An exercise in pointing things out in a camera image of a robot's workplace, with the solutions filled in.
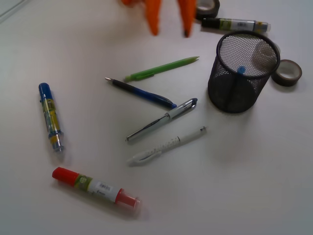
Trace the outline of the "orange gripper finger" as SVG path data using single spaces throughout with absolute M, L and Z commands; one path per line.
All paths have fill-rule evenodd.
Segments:
M 178 0 L 178 4 L 180 7 L 184 36 L 189 37 L 196 12 L 196 0 Z
M 145 0 L 145 14 L 151 33 L 158 35 L 158 17 L 161 0 Z

